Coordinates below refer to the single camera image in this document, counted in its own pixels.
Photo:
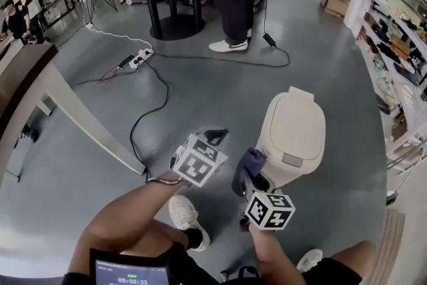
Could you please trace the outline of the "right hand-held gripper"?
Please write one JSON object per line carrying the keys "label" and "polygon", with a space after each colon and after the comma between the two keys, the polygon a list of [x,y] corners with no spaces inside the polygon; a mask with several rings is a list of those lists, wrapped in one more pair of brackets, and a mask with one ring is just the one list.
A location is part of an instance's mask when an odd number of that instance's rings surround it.
{"label": "right hand-held gripper", "polygon": [[240,219],[240,230],[248,232],[250,224],[259,230],[284,230],[296,211],[287,195],[273,194],[277,187],[275,183],[260,173],[255,177],[255,186],[251,173],[245,168],[242,172],[242,191],[247,206]]}

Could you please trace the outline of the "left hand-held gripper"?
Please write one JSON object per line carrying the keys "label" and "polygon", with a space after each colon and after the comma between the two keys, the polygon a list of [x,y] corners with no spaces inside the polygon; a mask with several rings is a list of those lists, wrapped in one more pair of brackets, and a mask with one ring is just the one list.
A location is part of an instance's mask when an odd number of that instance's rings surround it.
{"label": "left hand-held gripper", "polygon": [[203,128],[191,133],[175,151],[171,170],[201,188],[228,160],[218,149],[225,149],[229,140],[230,132],[225,128]]}

